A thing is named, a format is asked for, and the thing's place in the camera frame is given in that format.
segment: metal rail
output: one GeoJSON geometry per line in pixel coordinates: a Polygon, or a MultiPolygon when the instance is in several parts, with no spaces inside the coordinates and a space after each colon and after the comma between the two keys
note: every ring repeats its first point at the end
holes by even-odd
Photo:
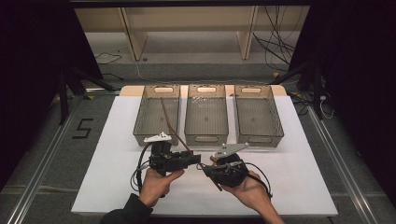
{"type": "Polygon", "coordinates": [[[319,120],[315,115],[315,112],[311,107],[308,107],[309,116],[315,124],[315,127],[318,130],[320,138],[322,139],[329,155],[332,159],[332,162],[341,177],[341,180],[346,187],[346,190],[349,194],[349,197],[352,199],[352,202],[355,204],[356,209],[358,210],[359,215],[361,216],[361,220],[363,223],[374,224],[379,223],[373,213],[373,210],[366,200],[361,188],[356,183],[352,173],[350,173],[346,162],[344,161],[338,147],[335,145],[332,137],[327,130],[323,120],[319,120]]]}
{"type": "Polygon", "coordinates": [[[12,213],[7,221],[8,224],[22,223],[24,217],[27,214],[27,211],[29,210],[30,205],[33,202],[33,199],[35,198],[35,194],[37,193],[41,185],[41,182],[43,181],[48,169],[50,168],[50,165],[58,151],[59,146],[64,140],[64,134],[66,133],[70,125],[70,121],[74,117],[76,109],[78,105],[81,103],[81,101],[82,101],[82,96],[76,96],[73,99],[73,102],[70,106],[69,116],[64,121],[64,124],[59,126],[58,131],[52,138],[52,141],[49,144],[49,147],[43,159],[38,164],[38,167],[35,170],[34,175],[32,176],[32,179],[30,180],[29,184],[26,186],[22,196],[19,198],[17,204],[13,208],[12,213]]]}

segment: right hand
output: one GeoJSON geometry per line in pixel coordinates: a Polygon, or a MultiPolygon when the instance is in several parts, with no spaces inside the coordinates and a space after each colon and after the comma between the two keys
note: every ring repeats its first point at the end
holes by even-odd
{"type": "MultiPolygon", "coordinates": [[[[260,176],[253,171],[249,173],[260,179],[260,176]]],[[[237,187],[230,188],[223,185],[221,187],[233,194],[242,204],[257,211],[266,223],[284,223],[271,204],[264,186],[258,181],[247,176],[237,187]]]]}

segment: left hand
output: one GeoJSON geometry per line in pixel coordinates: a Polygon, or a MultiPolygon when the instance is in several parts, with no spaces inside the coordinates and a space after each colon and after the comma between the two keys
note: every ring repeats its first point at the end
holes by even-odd
{"type": "Polygon", "coordinates": [[[184,170],[174,171],[172,174],[162,176],[155,170],[148,168],[146,177],[140,192],[139,200],[146,206],[153,207],[161,196],[169,192],[172,181],[184,174],[184,170]]]}

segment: person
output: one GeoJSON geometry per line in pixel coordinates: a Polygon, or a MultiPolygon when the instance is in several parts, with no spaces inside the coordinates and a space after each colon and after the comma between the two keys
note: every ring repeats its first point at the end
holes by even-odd
{"type": "MultiPolygon", "coordinates": [[[[253,171],[251,175],[260,178],[253,171]]],[[[105,214],[100,224],[144,224],[149,219],[152,207],[157,204],[162,195],[166,195],[170,190],[171,183],[181,177],[184,170],[175,171],[170,175],[162,176],[155,170],[148,168],[146,177],[139,196],[131,194],[123,209],[116,209],[105,214]]],[[[224,190],[234,195],[242,204],[257,211],[265,223],[284,223],[279,216],[264,189],[256,180],[247,177],[241,185],[230,188],[221,186],[224,190]]]]}

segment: floor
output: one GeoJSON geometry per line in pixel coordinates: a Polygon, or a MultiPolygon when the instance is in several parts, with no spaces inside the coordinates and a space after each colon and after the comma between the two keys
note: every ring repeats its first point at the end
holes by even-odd
{"type": "MultiPolygon", "coordinates": [[[[105,82],[116,87],[192,82],[265,84],[274,80],[277,73],[282,74],[282,69],[288,68],[277,57],[265,53],[256,40],[253,40],[248,60],[242,60],[235,33],[229,32],[149,34],[144,53],[137,63],[132,60],[124,34],[86,35],[105,82]]],[[[259,32],[256,35],[268,39],[270,33],[259,32]]],[[[288,44],[294,46],[297,39],[298,32],[294,32],[288,38],[288,44]]],[[[275,45],[272,50],[281,55],[275,45]]],[[[292,77],[283,86],[287,92],[309,100],[312,97],[310,92],[297,91],[295,84],[298,78],[292,77]]],[[[47,120],[32,148],[26,152],[0,193],[0,223],[7,223],[20,211],[22,223],[99,223],[100,217],[83,217],[70,210],[118,93],[95,91],[97,87],[90,82],[84,82],[84,85],[92,90],[85,97],[73,97],[69,93],[71,117],[65,125],[58,124],[59,99],[55,98],[49,107],[47,120]],[[85,138],[87,132],[81,128],[91,129],[85,138]],[[26,195],[29,189],[32,195],[26,195]]],[[[331,107],[324,104],[323,114],[330,119],[318,120],[312,106],[297,103],[302,100],[295,99],[296,113],[300,114],[305,135],[339,215],[329,218],[284,217],[285,222],[396,223],[394,206],[359,156],[359,149],[355,148],[336,111],[332,114],[331,107]],[[361,202],[366,203],[363,208],[359,207],[361,202]]],[[[150,223],[175,222],[262,223],[257,218],[154,217],[150,220],[150,223]]]]}

